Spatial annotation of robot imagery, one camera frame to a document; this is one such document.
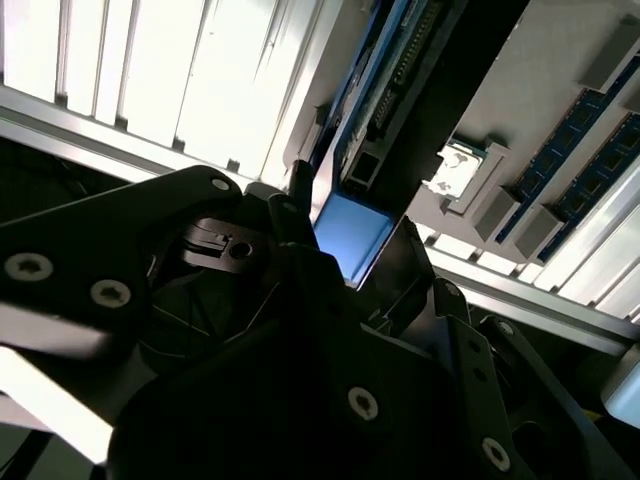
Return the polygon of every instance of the white panel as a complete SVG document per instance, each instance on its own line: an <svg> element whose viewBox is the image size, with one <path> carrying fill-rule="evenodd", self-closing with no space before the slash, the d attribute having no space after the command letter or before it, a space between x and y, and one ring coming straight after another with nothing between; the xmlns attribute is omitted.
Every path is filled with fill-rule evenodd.
<svg viewBox="0 0 640 480"><path fill-rule="evenodd" d="M68 96L67 108L83 115L93 113L104 2L71 2L65 92Z"/></svg>
<svg viewBox="0 0 640 480"><path fill-rule="evenodd" d="M252 128L260 115L254 80L275 6L276 0L219 0L211 9L178 127L186 153L219 166L233 159L242 171L243 163L261 160L243 154L260 140Z"/></svg>
<svg viewBox="0 0 640 480"><path fill-rule="evenodd" d="M318 99L317 103L310 103L308 96L313 96L315 93L311 92L311 90L313 90L312 85L315 85L315 82L324 84L324 79L327 76L326 73L318 76L316 76L316 73L318 68L322 68L320 66L324 64L323 62L326 62L327 56L331 55L331 51L328 50L331 48L330 38L334 36L334 29L338 28L337 24L340 20L350 18L349 16L353 15L353 10L359 8L357 5L349 2L349 0L299 3L309 6L312 6L312 3L319 3L319 12L317 19L312 20L313 28L309 29L309 42L306 45L305 53L297 68L296 78L292 78L291 95L286 101L283 115L278 122L277 132L262 171L261 180L271 185L280 185L286 176L286 166L284 163L285 152L291 135L297 128L296 124L300 119L300 115L307 115L308 120L312 121L312 119L315 118L315 107L326 101L324 95L322 95L321 97L316 97ZM356 22L350 23L350 25L352 25L356 31L361 31L364 28L363 25L359 25ZM354 47L351 46L351 44L349 45L348 50L352 50ZM344 75L346 75L347 67L341 68L344 68ZM336 80L334 75L329 75L329 77ZM320 206L314 205L313 208L319 211Z"/></svg>
<svg viewBox="0 0 640 480"><path fill-rule="evenodd" d="M4 83L53 102L59 0L4 0Z"/></svg>
<svg viewBox="0 0 640 480"><path fill-rule="evenodd" d="M602 247L560 289L559 295L584 305L599 302L638 259L638 231L640 208L636 208L611 234Z"/></svg>
<svg viewBox="0 0 640 480"><path fill-rule="evenodd" d="M502 273L503 275L509 275L517 266L515 262L494 255L491 252L484 252L480 255L478 265L493 270L494 272Z"/></svg>
<svg viewBox="0 0 640 480"><path fill-rule="evenodd" d="M518 280L524 283L533 283L535 279L538 278L538 275L540 275L540 272L542 272L542 270L543 267L541 267L540 265L530 263L529 265L524 267L520 275L518 275Z"/></svg>
<svg viewBox="0 0 640 480"><path fill-rule="evenodd" d="M420 240L422 240L422 243L426 242L427 238L436 233L434 229L420 223L416 223L416 229L418 230L418 235L420 235Z"/></svg>
<svg viewBox="0 0 640 480"><path fill-rule="evenodd" d="M547 291L562 287L639 202L640 159L636 159L549 260L535 286Z"/></svg>
<svg viewBox="0 0 640 480"><path fill-rule="evenodd" d="M107 459L113 427L16 351L0 347L0 390L93 463Z"/></svg>
<svg viewBox="0 0 640 480"><path fill-rule="evenodd" d="M598 310L619 318L631 315L640 305L640 265L636 265L598 304Z"/></svg>
<svg viewBox="0 0 640 480"><path fill-rule="evenodd" d="M127 51L133 0L109 0L98 80L95 118L113 125Z"/></svg>
<svg viewBox="0 0 640 480"><path fill-rule="evenodd" d="M215 165L262 172L315 1L219 0L207 19L178 137Z"/></svg>
<svg viewBox="0 0 640 480"><path fill-rule="evenodd" d="M456 257L467 259L473 252L476 251L476 247L458 240L457 238L450 237L449 235L440 235L436 242L433 244L438 250L450 253Z"/></svg>
<svg viewBox="0 0 640 480"><path fill-rule="evenodd" d="M203 0L186 0L179 8L170 0L140 0L121 112L129 132L161 145L173 143L202 7Z"/></svg>

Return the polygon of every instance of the silver screw head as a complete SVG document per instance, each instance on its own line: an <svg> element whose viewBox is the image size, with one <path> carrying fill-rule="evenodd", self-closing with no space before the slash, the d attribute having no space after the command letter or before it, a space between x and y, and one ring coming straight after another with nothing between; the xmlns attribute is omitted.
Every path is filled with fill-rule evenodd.
<svg viewBox="0 0 640 480"><path fill-rule="evenodd" d="M368 390L353 387L349 390L349 406L363 420L370 422L378 416L378 402Z"/></svg>
<svg viewBox="0 0 640 480"><path fill-rule="evenodd" d="M456 287L453 283L447 282L447 290L449 290L449 293L455 297L460 295L460 290L458 290L458 287Z"/></svg>
<svg viewBox="0 0 640 480"><path fill-rule="evenodd" d="M513 335L515 332L513 331L513 327L509 325L507 322L498 323L500 330L502 330L507 335Z"/></svg>
<svg viewBox="0 0 640 480"><path fill-rule="evenodd" d="M225 192L231 188L227 182L225 182L224 180L220 180L219 178L214 178L213 180L211 180L211 185L220 190L224 190Z"/></svg>
<svg viewBox="0 0 640 480"><path fill-rule="evenodd" d="M100 280L91 287L91 299L102 307L120 308L131 300L131 290L117 280Z"/></svg>
<svg viewBox="0 0 640 480"><path fill-rule="evenodd" d="M38 253L17 253L4 263L4 271L18 282L40 282L53 273L53 263Z"/></svg>
<svg viewBox="0 0 640 480"><path fill-rule="evenodd" d="M509 454L500 443L487 437L482 440L482 451L489 461L501 472L508 472L511 468Z"/></svg>

